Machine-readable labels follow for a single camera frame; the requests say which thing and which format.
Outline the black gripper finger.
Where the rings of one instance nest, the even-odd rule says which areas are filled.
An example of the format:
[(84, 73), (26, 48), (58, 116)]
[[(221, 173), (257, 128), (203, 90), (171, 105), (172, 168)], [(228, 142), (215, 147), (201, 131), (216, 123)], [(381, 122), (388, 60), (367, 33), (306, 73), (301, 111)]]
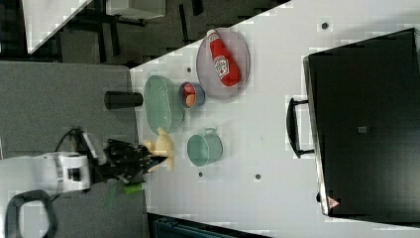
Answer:
[(149, 163), (147, 167), (147, 172), (152, 173), (161, 163), (163, 163), (166, 160), (166, 157), (151, 157), (151, 162)]
[(150, 156), (152, 153), (150, 152), (150, 150), (146, 147), (146, 146), (144, 146), (144, 145), (138, 145), (137, 146), (137, 151), (143, 156), (143, 157), (146, 157), (146, 156)]

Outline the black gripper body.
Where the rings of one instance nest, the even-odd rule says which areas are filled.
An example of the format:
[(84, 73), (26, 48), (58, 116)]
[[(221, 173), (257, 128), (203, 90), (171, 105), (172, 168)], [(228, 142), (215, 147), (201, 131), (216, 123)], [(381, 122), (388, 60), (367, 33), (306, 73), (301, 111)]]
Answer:
[(148, 164), (148, 156), (143, 157), (137, 151), (138, 145), (109, 139), (105, 149), (106, 162), (95, 167), (98, 181), (121, 179), (123, 182), (136, 182)]

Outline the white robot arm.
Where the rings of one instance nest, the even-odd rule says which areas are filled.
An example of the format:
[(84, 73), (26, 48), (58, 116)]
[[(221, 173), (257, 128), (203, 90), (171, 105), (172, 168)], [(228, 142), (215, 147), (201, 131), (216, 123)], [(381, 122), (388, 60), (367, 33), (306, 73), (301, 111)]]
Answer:
[(87, 133), (72, 137), (73, 149), (1, 161), (1, 238), (54, 238), (58, 219), (53, 201), (73, 191), (117, 179), (130, 185), (169, 158), (167, 149)]

